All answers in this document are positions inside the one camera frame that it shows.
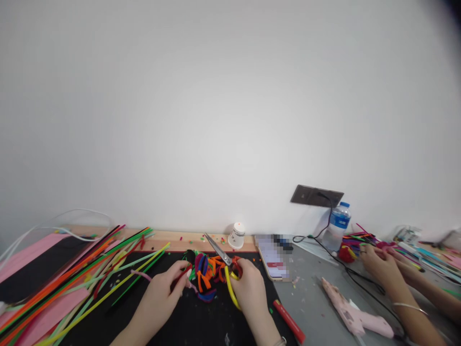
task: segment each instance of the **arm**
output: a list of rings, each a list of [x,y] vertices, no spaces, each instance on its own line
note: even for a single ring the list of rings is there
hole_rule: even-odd
[[[281,340],[272,316],[267,309],[266,288],[260,271],[247,259],[238,261],[243,269],[242,278],[230,278],[242,312],[258,346],[274,346]]]
[[[166,272],[154,276],[130,323],[112,341],[111,346],[144,346],[152,339],[170,318],[182,290],[189,284],[191,270],[188,270],[173,291],[170,291],[171,283],[182,273],[181,269],[188,265],[187,261],[177,261]]]
[[[425,296],[437,309],[458,325],[461,325],[461,301],[432,284],[400,253],[390,250],[405,282]]]
[[[383,252],[379,257],[370,244],[367,244],[365,249],[365,251],[361,250],[360,254],[365,269],[383,285],[392,303],[404,303],[420,308],[394,258],[387,252]],[[394,310],[413,342],[421,346],[446,345],[425,314],[405,306],[394,306]]]

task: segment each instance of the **wall socket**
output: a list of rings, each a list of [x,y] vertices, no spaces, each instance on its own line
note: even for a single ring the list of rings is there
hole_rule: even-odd
[[[344,196],[344,192],[324,190],[316,187],[298,185],[296,187],[296,190],[294,191],[293,197],[291,198],[291,202],[329,208],[330,202],[328,201],[328,199],[319,196],[317,194],[318,192],[321,192],[325,196],[330,198],[333,208],[337,207],[341,198]]]

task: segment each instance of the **gray table surface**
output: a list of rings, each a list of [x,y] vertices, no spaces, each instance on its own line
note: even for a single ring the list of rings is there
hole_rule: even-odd
[[[355,284],[342,266],[335,266],[297,246],[294,246],[291,258],[292,260],[289,261],[288,265],[290,277],[300,277],[296,288],[291,282],[275,282],[275,288],[283,306],[306,335],[304,345],[358,345],[357,340],[347,330],[323,290],[319,280],[322,277],[337,286],[346,299],[352,299],[360,310],[382,316],[394,331],[400,330],[400,325],[395,318]],[[353,265],[353,269],[371,278],[359,260],[355,261]],[[424,275],[442,288],[461,293],[459,286],[444,281],[430,271],[426,271]],[[355,279],[390,308],[390,301],[385,296],[380,295],[376,289],[360,278]],[[443,316],[419,292],[412,288],[411,290],[416,301],[429,314],[430,320],[444,336],[447,344],[461,345],[459,328]],[[401,344],[372,331],[365,331],[366,335],[362,339],[366,346]]]

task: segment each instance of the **bottle label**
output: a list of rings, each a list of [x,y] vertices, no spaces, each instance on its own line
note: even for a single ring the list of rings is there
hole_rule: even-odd
[[[339,228],[346,229],[350,219],[350,217],[344,215],[335,215],[333,213],[330,218],[330,224]]]

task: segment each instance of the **bracelet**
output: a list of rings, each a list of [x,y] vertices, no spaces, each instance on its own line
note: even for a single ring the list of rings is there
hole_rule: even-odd
[[[278,340],[274,346],[286,346],[287,344],[287,339],[285,339],[283,336],[280,340]]]
[[[420,312],[422,312],[424,315],[426,316],[429,316],[427,314],[427,312],[425,312],[423,309],[420,309],[420,308],[417,308],[417,307],[414,307],[413,305],[409,305],[409,304],[404,304],[404,303],[392,303],[393,306],[405,306],[407,308],[412,308],[412,309],[415,309],[415,310],[418,310]]]

